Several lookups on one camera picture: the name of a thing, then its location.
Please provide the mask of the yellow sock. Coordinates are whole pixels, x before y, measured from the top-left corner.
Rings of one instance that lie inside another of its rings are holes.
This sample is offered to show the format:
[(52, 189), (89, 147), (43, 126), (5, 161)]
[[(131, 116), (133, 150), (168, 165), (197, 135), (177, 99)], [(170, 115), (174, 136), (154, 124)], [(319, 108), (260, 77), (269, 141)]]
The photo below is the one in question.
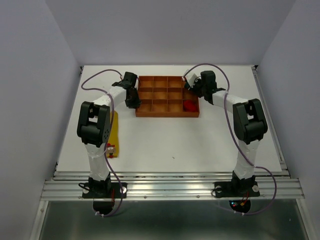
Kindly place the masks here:
[(109, 136), (109, 140), (107, 142), (106, 146), (106, 156), (107, 158), (117, 158), (120, 151), (120, 145), (119, 145), (119, 115), (115, 111), (114, 112), (114, 118), (113, 118), (113, 124), (111, 128), (111, 133)]

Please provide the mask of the orange compartment tray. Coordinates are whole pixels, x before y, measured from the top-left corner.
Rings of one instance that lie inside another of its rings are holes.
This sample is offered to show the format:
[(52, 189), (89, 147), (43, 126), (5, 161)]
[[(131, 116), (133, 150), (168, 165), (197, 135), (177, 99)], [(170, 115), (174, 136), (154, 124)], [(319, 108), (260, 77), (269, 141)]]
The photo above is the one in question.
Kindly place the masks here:
[[(145, 118), (197, 118), (200, 115), (199, 98), (184, 88), (181, 76), (141, 75), (138, 96), (141, 105), (135, 110), (136, 117)], [(197, 112), (186, 112), (183, 101), (192, 100)]]

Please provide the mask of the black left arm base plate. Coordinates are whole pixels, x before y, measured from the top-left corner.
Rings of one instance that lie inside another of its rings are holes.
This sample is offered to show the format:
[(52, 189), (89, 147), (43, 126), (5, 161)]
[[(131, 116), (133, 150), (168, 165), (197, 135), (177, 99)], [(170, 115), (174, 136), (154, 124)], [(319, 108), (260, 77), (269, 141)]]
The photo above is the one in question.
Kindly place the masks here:
[(118, 182), (111, 182), (110, 187), (106, 189), (90, 189), (89, 183), (79, 183), (78, 186), (82, 189), (83, 199), (125, 199), (127, 197), (127, 183), (122, 183), (122, 189)]

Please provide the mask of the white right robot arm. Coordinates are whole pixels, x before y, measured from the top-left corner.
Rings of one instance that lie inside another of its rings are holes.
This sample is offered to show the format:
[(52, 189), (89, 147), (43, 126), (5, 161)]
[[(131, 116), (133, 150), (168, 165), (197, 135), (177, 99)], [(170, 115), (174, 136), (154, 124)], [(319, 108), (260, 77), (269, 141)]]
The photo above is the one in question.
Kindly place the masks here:
[(255, 176), (255, 160), (260, 141), (268, 131), (268, 124), (261, 101), (257, 98), (245, 99), (219, 88), (212, 70), (201, 72), (200, 76), (191, 72), (185, 75), (185, 88), (199, 98), (224, 109), (233, 120), (227, 125), (238, 149), (237, 160), (230, 181), (216, 181), (212, 191), (217, 198), (260, 195)]

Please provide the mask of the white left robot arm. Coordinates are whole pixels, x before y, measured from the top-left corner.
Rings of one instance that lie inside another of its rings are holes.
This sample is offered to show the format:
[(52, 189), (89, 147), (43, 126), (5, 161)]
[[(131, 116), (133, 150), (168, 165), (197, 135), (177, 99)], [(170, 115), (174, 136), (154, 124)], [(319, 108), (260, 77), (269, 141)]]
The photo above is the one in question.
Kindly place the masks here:
[(94, 101), (84, 101), (81, 104), (76, 130), (87, 151), (90, 168), (88, 183), (79, 185), (85, 195), (92, 194), (95, 198), (104, 198), (112, 193), (112, 169), (108, 166), (106, 152), (115, 123), (115, 107), (125, 103), (127, 108), (137, 109), (141, 105), (137, 88), (139, 77), (132, 72), (120, 75), (120, 81), (114, 82), (109, 90), (85, 87), (88, 81), (105, 72), (120, 73), (114, 69), (102, 70), (81, 84), (82, 90), (99, 91), (103, 95)]

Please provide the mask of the red sock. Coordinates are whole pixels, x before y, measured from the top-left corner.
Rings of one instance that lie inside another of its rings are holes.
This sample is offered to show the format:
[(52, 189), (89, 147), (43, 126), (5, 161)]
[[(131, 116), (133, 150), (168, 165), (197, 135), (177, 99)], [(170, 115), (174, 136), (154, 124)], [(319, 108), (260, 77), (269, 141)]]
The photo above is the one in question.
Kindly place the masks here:
[(183, 110), (185, 112), (197, 112), (198, 107), (194, 101), (187, 99), (183, 101)]

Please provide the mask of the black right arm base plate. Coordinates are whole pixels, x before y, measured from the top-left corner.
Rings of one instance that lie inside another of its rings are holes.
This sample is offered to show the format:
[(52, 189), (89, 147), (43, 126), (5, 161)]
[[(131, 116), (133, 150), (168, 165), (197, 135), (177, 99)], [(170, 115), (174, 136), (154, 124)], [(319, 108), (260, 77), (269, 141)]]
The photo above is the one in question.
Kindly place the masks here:
[(214, 188), (211, 190), (211, 195), (215, 198), (242, 198), (259, 197), (260, 191), (254, 191), (253, 186), (234, 186), (230, 181), (216, 181), (213, 183)]

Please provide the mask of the aluminium mounting rail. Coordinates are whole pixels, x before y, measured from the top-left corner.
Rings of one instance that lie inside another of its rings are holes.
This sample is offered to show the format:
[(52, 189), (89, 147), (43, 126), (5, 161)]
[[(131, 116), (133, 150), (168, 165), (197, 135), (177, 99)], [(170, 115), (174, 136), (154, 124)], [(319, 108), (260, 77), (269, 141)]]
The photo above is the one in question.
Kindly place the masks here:
[[(127, 201), (174, 201), (174, 200), (214, 200), (211, 192), (214, 182), (228, 182), (230, 173), (118, 173), (121, 182), (127, 184)], [(78, 186), (85, 182), (84, 172), (57, 172), (53, 179), (44, 183), (42, 201), (81, 201), (82, 189)], [(260, 199), (269, 200), (274, 192), (277, 199), (304, 199), (301, 183), (291, 178), (286, 170), (271, 178), (258, 172), (256, 181)]]

